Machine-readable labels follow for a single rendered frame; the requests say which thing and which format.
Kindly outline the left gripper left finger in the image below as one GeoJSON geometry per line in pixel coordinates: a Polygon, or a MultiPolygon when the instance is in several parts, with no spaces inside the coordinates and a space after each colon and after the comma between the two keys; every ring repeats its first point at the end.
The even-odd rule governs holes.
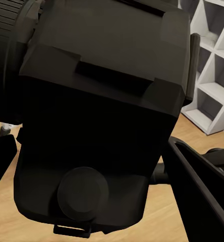
{"type": "Polygon", "coordinates": [[[0,180],[17,154],[14,135],[0,137],[0,180]]]}

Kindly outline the camera tripod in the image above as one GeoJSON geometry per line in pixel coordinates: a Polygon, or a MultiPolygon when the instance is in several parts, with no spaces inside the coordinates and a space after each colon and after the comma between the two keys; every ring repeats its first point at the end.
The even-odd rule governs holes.
{"type": "Polygon", "coordinates": [[[11,130],[18,127],[18,125],[11,125],[7,123],[3,123],[3,126],[0,127],[0,137],[10,135],[11,130]]]}

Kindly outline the digital camera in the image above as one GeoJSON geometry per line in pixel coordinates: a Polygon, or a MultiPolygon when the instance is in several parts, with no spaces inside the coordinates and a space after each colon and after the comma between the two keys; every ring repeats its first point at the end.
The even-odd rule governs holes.
{"type": "Polygon", "coordinates": [[[0,122],[22,125],[14,201],[90,238],[143,218],[193,102],[200,35],[178,0],[0,0],[0,122]]]}

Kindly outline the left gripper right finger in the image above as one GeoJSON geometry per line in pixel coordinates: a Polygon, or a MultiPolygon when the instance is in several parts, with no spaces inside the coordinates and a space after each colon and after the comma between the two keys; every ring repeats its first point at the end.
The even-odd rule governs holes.
{"type": "Polygon", "coordinates": [[[161,156],[189,242],[224,242],[224,173],[173,136],[161,156]]]}

